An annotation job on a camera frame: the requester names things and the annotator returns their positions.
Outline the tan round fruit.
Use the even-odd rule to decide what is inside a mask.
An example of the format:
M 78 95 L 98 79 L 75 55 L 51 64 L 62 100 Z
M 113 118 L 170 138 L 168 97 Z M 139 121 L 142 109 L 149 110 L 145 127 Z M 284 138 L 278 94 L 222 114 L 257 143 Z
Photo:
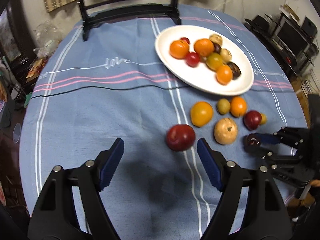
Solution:
M 223 39 L 220 35 L 217 35 L 217 34 L 213 34 L 213 35 L 210 35 L 209 39 L 213 42 L 213 43 L 216 43 L 220 46 L 222 46 L 223 44 Z

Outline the large red plum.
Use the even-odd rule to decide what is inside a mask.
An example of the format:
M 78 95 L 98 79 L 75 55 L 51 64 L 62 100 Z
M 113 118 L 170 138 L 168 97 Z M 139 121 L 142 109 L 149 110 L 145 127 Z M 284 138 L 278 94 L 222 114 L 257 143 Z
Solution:
M 172 126 L 166 135 L 167 146 L 175 151 L 186 151 L 193 146 L 196 139 L 194 129 L 186 124 Z

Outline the small orange mandarin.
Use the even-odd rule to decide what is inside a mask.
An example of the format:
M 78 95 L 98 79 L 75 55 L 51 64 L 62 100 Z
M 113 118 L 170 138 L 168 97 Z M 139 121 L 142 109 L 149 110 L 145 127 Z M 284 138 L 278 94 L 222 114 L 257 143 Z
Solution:
M 216 79 L 218 83 L 227 85 L 233 79 L 233 72 L 226 64 L 221 65 L 216 71 Z

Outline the large orange mandarin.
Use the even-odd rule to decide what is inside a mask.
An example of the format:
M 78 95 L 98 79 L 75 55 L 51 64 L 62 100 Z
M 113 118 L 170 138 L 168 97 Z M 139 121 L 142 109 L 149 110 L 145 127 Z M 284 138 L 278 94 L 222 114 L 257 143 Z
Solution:
M 175 59 L 184 59 L 189 53 L 189 44 L 184 40 L 173 41 L 169 47 L 169 53 Z

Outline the small green yellow fruit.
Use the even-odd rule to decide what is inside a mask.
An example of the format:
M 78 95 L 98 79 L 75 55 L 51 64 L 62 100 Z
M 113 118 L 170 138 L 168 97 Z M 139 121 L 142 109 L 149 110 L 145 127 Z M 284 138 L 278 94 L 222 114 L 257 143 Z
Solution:
M 220 99 L 216 104 L 217 111 L 221 115 L 229 113 L 231 109 L 231 103 L 227 99 Z

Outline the small red cherry tomato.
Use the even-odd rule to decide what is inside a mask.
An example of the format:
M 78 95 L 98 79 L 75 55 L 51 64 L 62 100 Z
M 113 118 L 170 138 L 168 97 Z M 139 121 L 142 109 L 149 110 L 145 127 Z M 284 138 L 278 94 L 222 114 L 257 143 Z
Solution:
M 182 37 L 182 38 L 180 38 L 180 40 L 186 42 L 187 44 L 190 44 L 189 39 L 186 37 Z

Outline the blue plaid tablecloth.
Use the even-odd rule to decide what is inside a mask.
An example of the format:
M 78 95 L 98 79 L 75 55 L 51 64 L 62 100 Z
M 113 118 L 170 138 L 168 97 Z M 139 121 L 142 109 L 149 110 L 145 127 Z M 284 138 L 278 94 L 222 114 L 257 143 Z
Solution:
M 103 24 L 82 39 L 78 23 L 43 69 L 20 138 L 29 211 L 52 168 L 79 167 L 124 140 L 123 157 L 100 194 L 121 239 L 199 239 L 220 199 L 195 148 L 172 152 L 167 130 L 190 124 L 198 101 L 218 96 L 174 78 L 155 51 L 170 18 Z

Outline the white round plate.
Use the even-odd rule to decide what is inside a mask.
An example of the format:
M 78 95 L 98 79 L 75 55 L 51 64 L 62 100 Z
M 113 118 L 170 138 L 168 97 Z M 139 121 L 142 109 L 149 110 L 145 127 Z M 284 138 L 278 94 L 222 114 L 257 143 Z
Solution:
M 222 37 L 222 47 L 228 49 L 232 55 L 232 62 L 240 68 L 239 78 L 230 81 L 227 85 L 220 84 L 216 79 L 216 73 L 208 68 L 204 58 L 196 67 L 190 67 L 185 60 L 180 60 L 170 55 L 170 45 L 172 42 L 186 37 L 190 41 L 189 51 L 193 52 L 194 43 L 201 38 L 208 38 L 212 34 Z M 217 31 L 195 25 L 176 25 L 161 31 L 155 40 L 155 50 L 167 69 L 177 78 L 186 84 L 201 91 L 234 96 L 247 92 L 253 85 L 253 67 L 246 54 L 226 36 Z

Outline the large tan spotted fruit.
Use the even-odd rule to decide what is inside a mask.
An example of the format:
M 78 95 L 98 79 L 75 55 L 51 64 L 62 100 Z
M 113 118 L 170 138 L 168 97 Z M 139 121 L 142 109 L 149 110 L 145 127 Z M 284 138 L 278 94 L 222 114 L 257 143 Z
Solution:
M 214 126 L 214 138 L 221 145 L 230 145 L 236 141 L 238 126 L 231 118 L 223 118 Z

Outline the dark brown mangosteen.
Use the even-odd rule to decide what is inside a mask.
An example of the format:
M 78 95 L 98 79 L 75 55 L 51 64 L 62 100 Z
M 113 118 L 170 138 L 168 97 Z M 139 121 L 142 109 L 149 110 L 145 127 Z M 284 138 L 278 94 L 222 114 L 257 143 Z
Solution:
M 237 64 L 235 64 L 234 62 L 228 62 L 227 66 L 231 69 L 231 71 L 233 73 L 233 80 L 236 80 L 237 78 L 240 77 L 241 70 Z

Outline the orange mandarin on table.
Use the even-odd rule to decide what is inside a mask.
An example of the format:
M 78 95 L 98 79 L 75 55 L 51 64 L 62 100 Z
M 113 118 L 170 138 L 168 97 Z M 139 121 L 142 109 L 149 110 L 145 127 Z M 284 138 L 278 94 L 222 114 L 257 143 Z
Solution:
M 214 110 L 212 106 L 205 102 L 199 101 L 195 103 L 190 110 L 191 122 L 196 127 L 202 127 L 213 118 Z

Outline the tan spotted passion fruit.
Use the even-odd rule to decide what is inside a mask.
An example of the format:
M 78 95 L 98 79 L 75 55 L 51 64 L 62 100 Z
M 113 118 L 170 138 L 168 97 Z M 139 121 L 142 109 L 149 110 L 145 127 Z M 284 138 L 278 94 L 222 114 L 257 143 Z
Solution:
M 231 59 L 232 59 L 232 54 L 231 54 L 231 52 L 230 52 L 228 49 L 225 49 L 225 48 L 222 48 L 222 49 L 220 50 L 220 56 L 222 57 L 222 59 L 223 59 L 223 61 L 224 61 L 225 63 L 230 62 Z

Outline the green orange mandarin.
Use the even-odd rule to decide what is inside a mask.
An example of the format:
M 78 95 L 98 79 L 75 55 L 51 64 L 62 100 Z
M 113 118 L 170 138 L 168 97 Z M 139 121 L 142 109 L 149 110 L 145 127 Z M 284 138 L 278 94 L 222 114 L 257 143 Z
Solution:
M 223 65 L 223 59 L 220 54 L 212 53 L 206 59 L 207 67 L 212 71 L 217 71 Z

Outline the computer monitor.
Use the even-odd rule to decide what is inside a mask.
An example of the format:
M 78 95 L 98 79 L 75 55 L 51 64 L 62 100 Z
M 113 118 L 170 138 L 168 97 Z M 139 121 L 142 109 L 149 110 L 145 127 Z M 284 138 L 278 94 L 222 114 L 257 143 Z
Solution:
M 280 23 L 280 29 L 277 31 L 276 37 L 294 56 L 298 56 L 301 52 L 306 52 L 310 48 L 307 39 L 287 20 Z

